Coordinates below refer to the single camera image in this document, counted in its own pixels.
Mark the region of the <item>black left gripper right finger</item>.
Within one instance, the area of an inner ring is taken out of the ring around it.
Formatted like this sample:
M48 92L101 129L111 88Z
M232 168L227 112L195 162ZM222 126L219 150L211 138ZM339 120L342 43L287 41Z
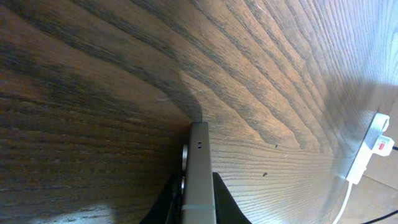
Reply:
M217 224L251 224L238 207L219 173L213 173Z

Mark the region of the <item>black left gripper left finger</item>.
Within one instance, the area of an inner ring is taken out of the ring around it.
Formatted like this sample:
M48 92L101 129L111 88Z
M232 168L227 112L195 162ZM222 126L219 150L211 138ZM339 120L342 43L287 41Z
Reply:
M180 224L182 213L182 173L173 173L155 204L140 224Z

